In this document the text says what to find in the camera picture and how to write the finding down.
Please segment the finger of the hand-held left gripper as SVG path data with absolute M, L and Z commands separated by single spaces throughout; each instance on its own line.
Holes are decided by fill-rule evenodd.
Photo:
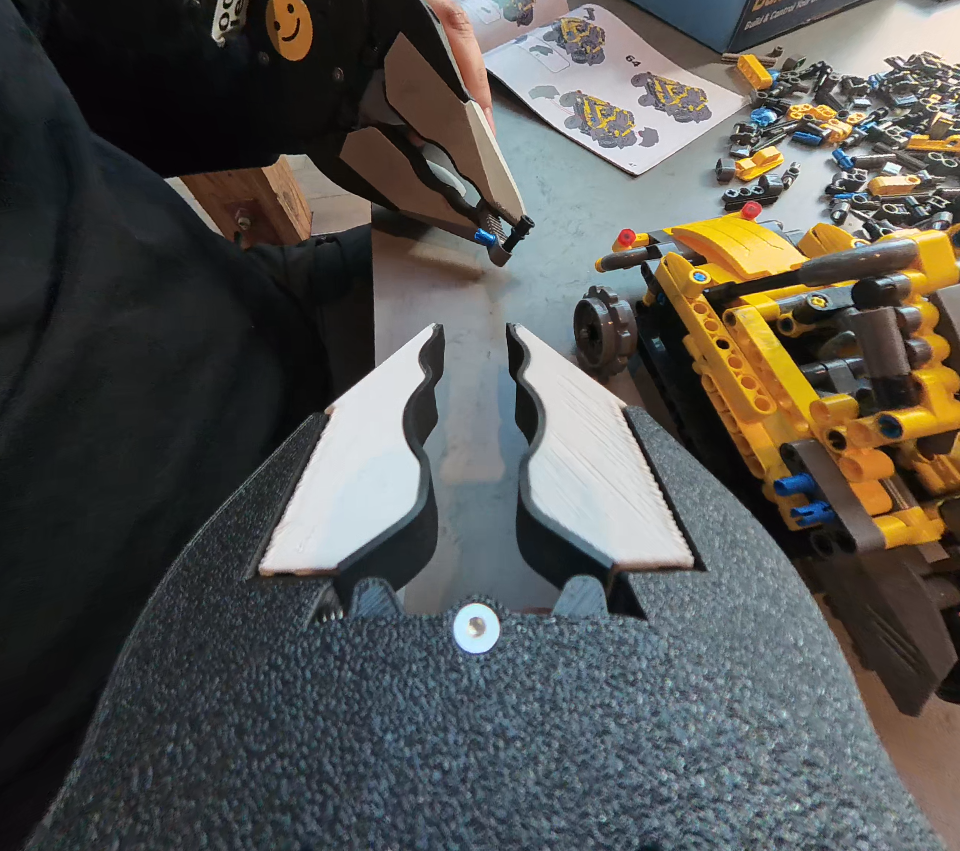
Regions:
M 378 127 L 352 131 L 344 139 L 340 159 L 385 207 L 467 241 L 488 239 L 461 178 L 427 160 L 402 133 L 390 136 Z
M 383 70 L 390 109 L 420 138 L 442 149 L 502 221 L 520 224 L 526 209 L 517 183 L 440 32 L 410 36 L 400 31 Z

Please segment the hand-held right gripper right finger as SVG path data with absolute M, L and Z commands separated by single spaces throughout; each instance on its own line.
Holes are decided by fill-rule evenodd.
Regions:
M 627 405 L 521 324 L 506 327 L 528 441 L 517 541 L 539 574 L 690 570 L 694 554 Z

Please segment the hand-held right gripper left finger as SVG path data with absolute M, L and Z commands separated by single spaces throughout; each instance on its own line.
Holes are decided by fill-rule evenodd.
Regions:
M 425 441 L 437 423 L 442 324 L 328 406 L 258 564 L 262 577 L 413 578 L 436 546 Z

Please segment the grey gear rack piece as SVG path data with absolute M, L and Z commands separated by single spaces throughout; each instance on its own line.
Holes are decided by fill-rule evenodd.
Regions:
M 472 240 L 474 244 L 486 249 L 489 261 L 498 268 L 504 268 L 510 261 L 516 247 L 535 227 L 535 222 L 526 214 L 519 223 L 510 227 L 510 233 L 503 230 L 503 221 L 494 213 L 482 211 L 479 224 L 475 228 Z

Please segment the grey desk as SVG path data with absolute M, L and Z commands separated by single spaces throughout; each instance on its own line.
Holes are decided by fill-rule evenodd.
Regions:
M 876 0 L 801 30 L 787 54 L 817 54 L 853 69 L 887 55 L 938 51 L 958 58 L 942 27 L 956 12 L 920 11 L 912 0 Z M 625 0 L 596 3 L 684 69 L 716 84 L 737 82 L 713 52 Z M 624 226 L 646 230 L 698 221 L 714 207 L 712 168 L 725 137 L 718 126 L 637 178 L 562 137 L 505 90 L 494 92 L 497 136 L 534 231 L 498 269 L 441 232 L 422 236 L 386 212 L 373 234 L 376 358 L 386 359 L 424 324 L 444 326 L 440 421 L 426 445 L 440 513 L 434 556 L 404 592 L 414 613 L 446 612 L 490 595 L 513 610 L 546 607 L 557 590 L 528 568 L 515 532 L 520 460 L 527 447 L 514 419 L 516 387 L 507 371 L 505 324 L 518 322 L 566 357 L 571 318 L 588 285 L 604 281 L 594 260 Z M 843 650 L 846 671 L 904 785 L 949 849 L 958 849 L 958 706 L 934 699 L 920 717 L 900 713 L 880 680 L 863 669 L 843 625 L 817 595 L 819 617 Z

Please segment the person's left hand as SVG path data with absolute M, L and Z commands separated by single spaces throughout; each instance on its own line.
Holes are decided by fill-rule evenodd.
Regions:
M 463 86 L 484 113 L 491 133 L 495 134 L 493 97 L 487 68 L 470 18 L 455 0 L 422 1 L 437 16 L 460 71 Z

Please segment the paper instruction booklet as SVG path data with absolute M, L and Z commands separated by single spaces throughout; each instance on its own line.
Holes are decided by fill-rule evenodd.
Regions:
M 453 0 L 487 74 L 577 145 L 638 176 L 731 118 L 743 95 L 698 77 L 596 3 Z

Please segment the person's dark clothing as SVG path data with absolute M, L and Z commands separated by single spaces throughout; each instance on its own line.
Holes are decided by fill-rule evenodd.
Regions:
M 2 849 L 169 564 L 333 391 L 345 250 L 246 252 L 166 183 L 302 148 L 246 41 L 176 30 L 2 0 Z

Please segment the yellow toy brick vehicle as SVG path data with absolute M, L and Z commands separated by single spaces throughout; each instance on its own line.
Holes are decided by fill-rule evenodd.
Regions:
M 729 214 L 625 229 L 573 338 L 652 379 L 681 442 L 843 624 L 897 708 L 958 704 L 958 224 L 857 237 Z

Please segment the pile of loose brick parts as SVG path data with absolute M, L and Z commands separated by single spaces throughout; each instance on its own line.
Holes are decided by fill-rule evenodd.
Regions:
M 722 61 L 740 77 L 756 64 L 771 79 L 751 88 L 750 115 L 715 165 L 724 214 L 757 219 L 810 164 L 826 174 L 817 200 L 827 223 L 858 238 L 958 231 L 958 64 L 922 51 L 860 76 L 779 47 Z

